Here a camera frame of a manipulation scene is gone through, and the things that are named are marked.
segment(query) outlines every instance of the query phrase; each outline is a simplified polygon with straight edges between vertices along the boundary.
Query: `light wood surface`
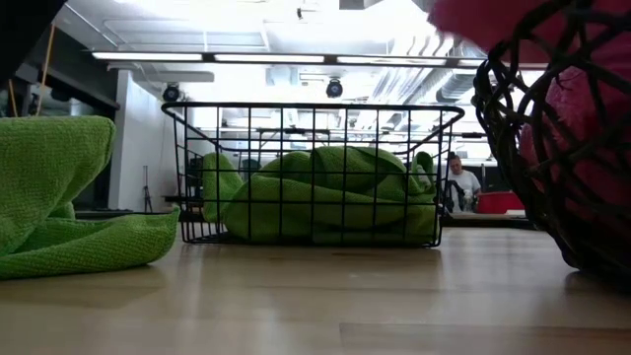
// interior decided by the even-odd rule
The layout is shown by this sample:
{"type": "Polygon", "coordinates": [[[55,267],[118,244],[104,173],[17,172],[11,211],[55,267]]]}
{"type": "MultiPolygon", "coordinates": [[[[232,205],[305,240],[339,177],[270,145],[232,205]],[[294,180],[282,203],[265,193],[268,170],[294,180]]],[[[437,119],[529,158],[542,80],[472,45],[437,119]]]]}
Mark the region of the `light wood surface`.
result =
{"type": "Polygon", "coordinates": [[[0,354],[631,354],[631,297],[536,232],[438,249],[191,246],[154,265],[0,283],[0,354]]]}

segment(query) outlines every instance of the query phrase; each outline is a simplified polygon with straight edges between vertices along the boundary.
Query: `green towel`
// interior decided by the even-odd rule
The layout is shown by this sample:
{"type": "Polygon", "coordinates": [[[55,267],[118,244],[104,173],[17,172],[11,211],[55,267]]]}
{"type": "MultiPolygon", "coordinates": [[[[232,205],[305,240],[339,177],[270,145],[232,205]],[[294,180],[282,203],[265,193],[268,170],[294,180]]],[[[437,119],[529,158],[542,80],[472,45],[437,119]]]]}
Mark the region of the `green towel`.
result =
{"type": "MultiPolygon", "coordinates": [[[[406,167],[393,154],[373,148],[348,147],[346,149],[346,176],[344,185],[343,147],[320,147],[313,154],[293,152],[282,157],[283,171],[281,184],[281,158],[263,167],[250,181],[243,182],[238,173],[205,172],[204,218],[212,223],[221,220],[228,230],[241,238],[256,243],[279,241],[282,215],[282,234],[288,242],[312,242],[316,244],[339,244],[342,231],[342,199],[346,202],[369,203],[368,205],[346,205],[344,211],[345,244],[365,243],[411,243],[429,244],[435,239],[436,210],[432,203],[436,187],[426,178],[411,173],[408,181],[407,211],[402,205],[388,203],[405,202],[406,167]],[[312,164],[316,172],[312,199],[312,164]],[[379,174],[376,180],[375,169],[379,174]],[[282,188],[283,210],[280,209],[282,188]],[[377,191],[377,206],[373,230],[373,202],[377,191]],[[248,207],[247,201],[253,201],[248,207]],[[328,202],[316,204],[312,216],[311,201],[328,202]]],[[[204,157],[204,169],[233,170],[234,167],[224,155],[211,153],[204,157]]],[[[426,153],[418,154],[413,161],[411,172],[432,171],[432,158],[426,153]]]]}
{"type": "Polygon", "coordinates": [[[0,279],[118,270],[169,250],[178,211],[74,220],[71,201],[107,164],[113,136],[102,117],[0,119],[0,279]]]}

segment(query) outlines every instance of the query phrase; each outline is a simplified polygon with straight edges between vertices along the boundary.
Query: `person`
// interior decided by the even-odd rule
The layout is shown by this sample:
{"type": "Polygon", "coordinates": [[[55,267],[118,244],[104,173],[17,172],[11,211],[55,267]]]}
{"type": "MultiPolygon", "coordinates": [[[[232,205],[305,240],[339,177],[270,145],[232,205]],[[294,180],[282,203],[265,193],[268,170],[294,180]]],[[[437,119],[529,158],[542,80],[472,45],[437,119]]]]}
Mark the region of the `person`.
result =
{"type": "MultiPolygon", "coordinates": [[[[462,160],[457,155],[452,155],[449,159],[450,174],[449,181],[455,181],[457,185],[464,191],[465,198],[477,196],[482,191],[480,181],[474,173],[468,172],[462,168],[462,160]]],[[[452,187],[452,200],[454,201],[454,212],[462,212],[459,207],[458,193],[456,188],[452,187]]]]}

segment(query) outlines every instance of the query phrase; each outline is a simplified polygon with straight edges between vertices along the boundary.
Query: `security camera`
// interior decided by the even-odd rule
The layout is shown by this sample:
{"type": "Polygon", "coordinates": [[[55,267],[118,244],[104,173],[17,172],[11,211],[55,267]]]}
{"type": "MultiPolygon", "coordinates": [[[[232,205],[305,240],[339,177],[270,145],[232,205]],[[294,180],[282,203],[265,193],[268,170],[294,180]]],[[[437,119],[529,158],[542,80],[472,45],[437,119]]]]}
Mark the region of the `security camera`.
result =
{"type": "Polygon", "coordinates": [[[167,88],[162,93],[162,98],[167,103],[174,103],[181,97],[181,91],[179,90],[178,83],[168,83],[167,88]]]}
{"type": "Polygon", "coordinates": [[[342,84],[339,82],[339,79],[331,79],[326,86],[326,95],[331,99],[339,98],[342,96],[344,92],[344,88],[342,88],[342,84]]]}

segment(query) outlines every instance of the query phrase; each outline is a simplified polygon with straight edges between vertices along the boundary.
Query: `black pole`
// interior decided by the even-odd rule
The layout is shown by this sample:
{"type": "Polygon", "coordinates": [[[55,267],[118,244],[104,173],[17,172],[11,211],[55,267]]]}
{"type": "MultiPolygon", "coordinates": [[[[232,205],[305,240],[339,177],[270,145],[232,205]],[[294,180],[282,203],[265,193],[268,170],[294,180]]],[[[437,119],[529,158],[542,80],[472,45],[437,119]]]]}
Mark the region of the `black pole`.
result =
{"type": "Polygon", "coordinates": [[[66,0],[3,1],[0,5],[0,48],[11,48],[0,60],[0,83],[11,79],[66,0]]]}

